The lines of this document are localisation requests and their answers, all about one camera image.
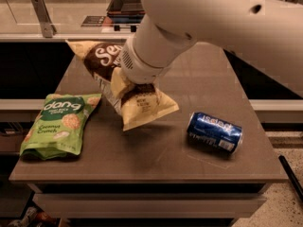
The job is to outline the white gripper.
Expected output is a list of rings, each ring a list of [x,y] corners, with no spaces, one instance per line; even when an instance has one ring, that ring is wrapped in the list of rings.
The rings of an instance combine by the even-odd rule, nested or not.
[[[111,91],[115,98],[122,98],[135,84],[153,83],[164,76],[170,67],[152,67],[142,61],[134,50],[134,37],[130,37],[119,54],[120,67],[116,67],[111,77]]]

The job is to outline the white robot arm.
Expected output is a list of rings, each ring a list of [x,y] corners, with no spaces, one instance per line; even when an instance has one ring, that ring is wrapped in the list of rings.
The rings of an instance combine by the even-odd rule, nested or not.
[[[303,6],[279,0],[141,0],[145,15],[120,57],[136,84],[164,75],[198,42],[217,45],[303,95]]]

